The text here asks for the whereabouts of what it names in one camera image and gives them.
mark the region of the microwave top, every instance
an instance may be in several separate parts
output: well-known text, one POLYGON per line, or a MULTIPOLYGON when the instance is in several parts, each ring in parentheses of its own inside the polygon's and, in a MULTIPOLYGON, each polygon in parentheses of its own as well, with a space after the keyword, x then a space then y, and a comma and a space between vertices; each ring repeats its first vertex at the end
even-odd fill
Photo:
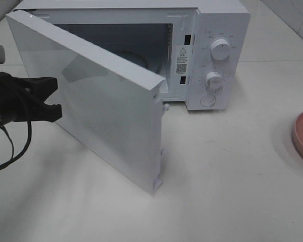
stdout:
POLYGON ((33 9, 184 9, 201 13, 244 13, 239 0, 23 0, 15 10, 33 9))

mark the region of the qr code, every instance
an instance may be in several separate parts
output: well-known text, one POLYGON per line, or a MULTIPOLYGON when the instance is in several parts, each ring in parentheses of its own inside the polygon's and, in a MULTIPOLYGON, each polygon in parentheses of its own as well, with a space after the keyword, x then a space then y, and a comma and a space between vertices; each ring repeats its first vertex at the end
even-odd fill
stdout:
POLYGON ((176 73, 185 73, 187 64, 177 64, 176 73))

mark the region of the black cable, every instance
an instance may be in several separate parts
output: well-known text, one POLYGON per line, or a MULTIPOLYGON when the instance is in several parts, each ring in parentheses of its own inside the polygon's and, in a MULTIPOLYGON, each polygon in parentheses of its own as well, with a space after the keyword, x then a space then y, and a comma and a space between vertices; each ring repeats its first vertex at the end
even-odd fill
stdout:
POLYGON ((7 129, 5 126, 0 126, 0 129, 6 134, 7 138, 9 139, 10 141, 10 144, 11 144, 11 148, 12 148, 12 151, 11 151, 11 158, 10 160, 12 160, 14 158, 14 155, 15 155, 15 146, 14 146, 14 142, 12 141, 7 129))
POLYGON ((31 128, 31 119, 30 119, 29 109, 28 109, 27 104, 24 101, 23 97, 20 95, 20 93, 18 91, 18 89, 20 89, 21 87, 19 87, 18 85, 16 85, 14 82, 11 82, 11 81, 9 81, 9 82, 2 81, 2 80, 0 80, 0 81, 19 98, 19 100, 23 106, 23 109, 25 111, 27 128, 28 128, 28 137, 27 137, 27 141, 26 141, 24 148, 17 156, 15 156, 12 159, 10 159, 9 161, 1 164, 0 170, 2 170, 2 169, 5 169, 7 166, 11 165, 12 163, 14 163, 16 160, 18 160, 20 157, 22 157, 26 153, 26 151, 30 145, 30 142, 31 142, 32 128, 31 128))

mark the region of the warning label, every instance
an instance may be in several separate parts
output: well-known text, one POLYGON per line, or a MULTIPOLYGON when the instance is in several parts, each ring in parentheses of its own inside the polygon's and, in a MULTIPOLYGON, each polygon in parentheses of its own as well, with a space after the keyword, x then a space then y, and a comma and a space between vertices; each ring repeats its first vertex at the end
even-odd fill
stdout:
POLYGON ((176 47, 176 74, 185 75, 188 72, 191 52, 191 46, 189 45, 178 45, 176 47))

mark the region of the robotic arm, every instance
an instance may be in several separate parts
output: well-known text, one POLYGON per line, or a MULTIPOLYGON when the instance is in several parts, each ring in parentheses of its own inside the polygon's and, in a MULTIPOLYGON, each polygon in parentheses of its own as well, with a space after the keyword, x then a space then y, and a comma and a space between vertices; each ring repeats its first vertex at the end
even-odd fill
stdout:
MULTIPOLYGON (((0 64, 5 62, 5 52, 0 45, 0 64)), ((47 105, 44 102, 58 88, 57 79, 53 77, 17 78, 0 72, 0 129, 9 138, 13 154, 9 161, 0 165, 0 170, 18 160, 28 149, 32 121, 55 122, 62 117, 61 105, 47 105), (28 138, 23 150, 14 157, 14 146, 4 125, 10 122, 27 122, 28 138)))

